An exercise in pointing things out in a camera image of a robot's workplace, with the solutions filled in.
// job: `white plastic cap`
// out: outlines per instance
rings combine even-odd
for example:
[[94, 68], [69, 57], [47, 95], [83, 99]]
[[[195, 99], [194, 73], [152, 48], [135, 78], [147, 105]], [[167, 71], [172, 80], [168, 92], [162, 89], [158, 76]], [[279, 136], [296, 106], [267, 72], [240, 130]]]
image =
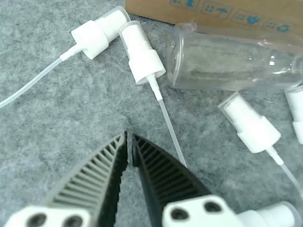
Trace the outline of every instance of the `white plastic cap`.
[[293, 114], [293, 126], [299, 143], [303, 144], [303, 86], [286, 91], [286, 97]]
[[237, 215], [246, 227], [300, 227], [302, 219], [288, 202], [281, 202], [261, 210], [248, 210]]
[[221, 103], [219, 108], [251, 153], [262, 152], [281, 138], [281, 133], [269, 120], [259, 115], [238, 92]]
[[144, 84], [149, 81], [149, 76], [154, 75], [155, 78], [158, 78], [166, 72], [158, 53], [152, 49], [139, 21], [128, 22], [121, 27], [119, 33], [136, 84]]
[[97, 20], [84, 23], [71, 31], [77, 44], [60, 58], [64, 61], [73, 56], [76, 51], [82, 50], [89, 59], [94, 59], [118, 36], [119, 29], [128, 21], [130, 18], [127, 12], [123, 7], [117, 6]]

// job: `cardboard box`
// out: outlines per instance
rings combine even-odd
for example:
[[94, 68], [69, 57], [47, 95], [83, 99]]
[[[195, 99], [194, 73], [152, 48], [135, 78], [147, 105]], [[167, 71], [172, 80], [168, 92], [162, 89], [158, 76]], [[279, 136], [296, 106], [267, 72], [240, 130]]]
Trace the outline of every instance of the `cardboard box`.
[[131, 14], [177, 24], [249, 28], [303, 37], [303, 0], [125, 0]]

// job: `blue printed icon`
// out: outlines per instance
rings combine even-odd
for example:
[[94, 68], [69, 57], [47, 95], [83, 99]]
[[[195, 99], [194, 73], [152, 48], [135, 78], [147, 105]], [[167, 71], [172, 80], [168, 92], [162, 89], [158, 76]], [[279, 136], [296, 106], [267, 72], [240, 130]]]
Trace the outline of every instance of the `blue printed icon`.
[[259, 18], [259, 17], [249, 16], [247, 18], [247, 23], [250, 24], [250, 25], [253, 25], [253, 24], [259, 22], [260, 20], [261, 20], [261, 18]]
[[232, 18], [232, 21], [245, 24], [248, 26], [257, 27], [262, 21], [262, 15], [250, 11], [245, 11], [239, 9], [235, 16]]
[[187, 7], [194, 7], [194, 0], [187, 0], [186, 6]]
[[196, 10], [200, 0], [170, 0], [172, 6]]
[[205, 11], [208, 11], [208, 12], [213, 12], [213, 10], [214, 10], [214, 6], [210, 6], [210, 5], [207, 5], [206, 7], [205, 7]]
[[292, 30], [295, 29], [295, 24], [283, 20], [278, 20], [278, 19], [269, 19], [262, 29], [267, 30], [267, 31], [273, 31], [273, 32], [291, 32]]
[[232, 6], [223, 5], [210, 0], [207, 0], [201, 9], [201, 13], [220, 19], [226, 19], [231, 11]]
[[237, 20], [244, 20], [245, 18], [246, 18], [246, 16], [243, 15], [243, 14], [238, 14], [238, 15], [236, 16], [236, 19], [237, 19]]
[[216, 9], [217, 11], [220, 11], [222, 13], [228, 13], [228, 10], [227, 9], [224, 9], [224, 8], [217, 8]]
[[290, 27], [289, 25], [282, 25], [282, 26], [277, 27], [276, 30], [279, 32], [288, 32], [289, 27]]

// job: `transparent bottle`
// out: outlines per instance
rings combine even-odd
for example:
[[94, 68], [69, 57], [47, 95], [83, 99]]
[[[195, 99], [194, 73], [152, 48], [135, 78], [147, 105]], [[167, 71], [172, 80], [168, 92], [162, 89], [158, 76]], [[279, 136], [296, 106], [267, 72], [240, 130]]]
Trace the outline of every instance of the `transparent bottle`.
[[283, 90], [303, 81], [303, 39], [292, 34], [178, 24], [168, 78], [188, 89]]

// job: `gray carpet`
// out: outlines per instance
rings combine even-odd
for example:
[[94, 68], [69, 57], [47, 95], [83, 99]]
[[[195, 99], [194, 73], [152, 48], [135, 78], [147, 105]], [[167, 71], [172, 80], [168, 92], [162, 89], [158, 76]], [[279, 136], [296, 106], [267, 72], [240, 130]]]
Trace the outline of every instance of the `gray carpet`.
[[[0, 100], [13, 94], [74, 45], [70, 31], [121, 0], [0, 1]], [[166, 62], [172, 26], [141, 21]], [[93, 61], [80, 53], [15, 102], [0, 109], [0, 226], [47, 191], [82, 158], [122, 131], [137, 133], [176, 155], [149, 85], [137, 86], [118, 38]], [[266, 154], [252, 155], [217, 108], [230, 93], [177, 90], [159, 80], [189, 169], [236, 212], [286, 200], [303, 212], [295, 189]], [[303, 183], [303, 146], [283, 94], [242, 93], [283, 134], [281, 157]], [[149, 227], [138, 171], [124, 172], [116, 226]]]

